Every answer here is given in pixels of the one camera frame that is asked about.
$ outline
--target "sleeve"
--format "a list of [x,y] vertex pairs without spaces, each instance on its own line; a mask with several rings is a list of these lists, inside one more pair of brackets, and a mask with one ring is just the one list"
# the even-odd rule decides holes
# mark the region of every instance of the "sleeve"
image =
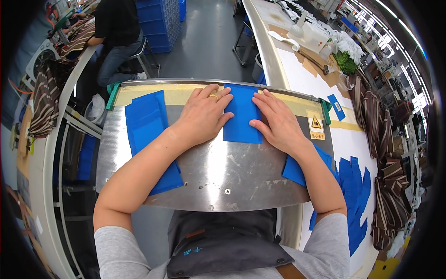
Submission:
[[348,249],[347,217],[333,213],[322,218],[315,226],[304,252],[320,262],[321,272],[336,271],[348,276],[350,251]]
[[105,10],[105,7],[98,7],[96,9],[95,11],[96,38],[106,38],[110,36],[111,20],[112,20],[111,12],[109,10]]
[[149,274],[147,260],[127,229],[102,227],[95,232],[95,245],[102,279],[146,278]]

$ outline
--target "left hand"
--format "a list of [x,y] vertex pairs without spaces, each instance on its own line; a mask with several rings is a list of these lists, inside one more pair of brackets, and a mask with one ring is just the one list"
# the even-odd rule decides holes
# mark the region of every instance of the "left hand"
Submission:
[[234,116],[231,112],[223,113],[232,100],[229,87],[215,93],[218,100],[213,96],[209,97],[218,88],[217,84],[210,84],[204,89],[196,88],[184,105],[180,118],[170,126],[169,129],[175,136],[186,141],[188,148],[216,137]]

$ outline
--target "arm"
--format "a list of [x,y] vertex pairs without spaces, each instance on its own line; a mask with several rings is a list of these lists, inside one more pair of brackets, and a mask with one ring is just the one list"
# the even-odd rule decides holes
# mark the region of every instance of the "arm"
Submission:
[[299,163],[305,176],[308,194],[318,214],[316,222],[337,212],[347,216],[341,187],[311,141],[302,133],[296,116],[287,105],[268,90],[264,90],[264,94],[254,93],[252,101],[265,115],[270,128],[260,120],[251,120],[249,124],[257,128],[269,143]]
[[132,231],[130,214],[142,205],[167,167],[184,151],[214,138],[234,116],[231,112],[223,114],[224,108],[232,100],[230,88],[216,93],[218,101],[208,97],[218,88],[217,84],[204,89],[196,88],[178,121],[105,183],[93,214],[95,231],[104,226],[118,226]]
[[102,44],[103,42],[104,42],[104,38],[96,38],[93,36],[87,41],[86,45],[87,46],[97,46],[97,45]]

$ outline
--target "worker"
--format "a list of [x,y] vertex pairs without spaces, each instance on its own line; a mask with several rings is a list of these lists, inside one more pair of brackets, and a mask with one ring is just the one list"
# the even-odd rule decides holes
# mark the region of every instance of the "worker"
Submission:
[[142,39],[134,0],[102,0],[98,4],[95,10],[95,35],[87,41],[87,46],[102,44],[104,40],[112,46],[98,73],[97,81],[100,86],[147,78],[144,72],[116,72],[118,67],[139,49]]
[[[72,27],[72,28],[73,28],[73,27],[76,27],[76,25],[77,25],[79,22],[81,22],[81,21],[79,21],[79,19],[85,18],[86,16],[87,16],[86,13],[76,11],[76,12],[71,16],[71,18],[70,18],[70,25],[71,25],[71,27]],[[70,30],[69,30],[68,28],[65,28],[65,29],[63,30],[63,32],[64,32],[65,34],[68,34],[69,31],[70,31]]]
[[346,278],[350,273],[350,252],[347,207],[341,188],[291,110],[267,90],[254,93],[252,101],[269,126],[260,120],[251,120],[249,125],[274,147],[296,159],[302,168],[317,213],[304,251],[275,241],[274,218],[266,210],[175,211],[168,230],[170,259],[150,269],[133,236],[130,214],[143,204],[179,155],[217,136],[234,116],[223,113],[232,100],[231,89],[211,94],[218,88],[217,84],[196,88],[177,122],[104,185],[93,216],[101,278]]

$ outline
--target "apron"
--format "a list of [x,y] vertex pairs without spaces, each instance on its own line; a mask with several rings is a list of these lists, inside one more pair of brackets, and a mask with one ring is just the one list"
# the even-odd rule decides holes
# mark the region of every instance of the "apron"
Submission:
[[267,210],[189,212],[175,210],[169,225],[168,278],[275,267],[285,279],[305,278],[274,238]]

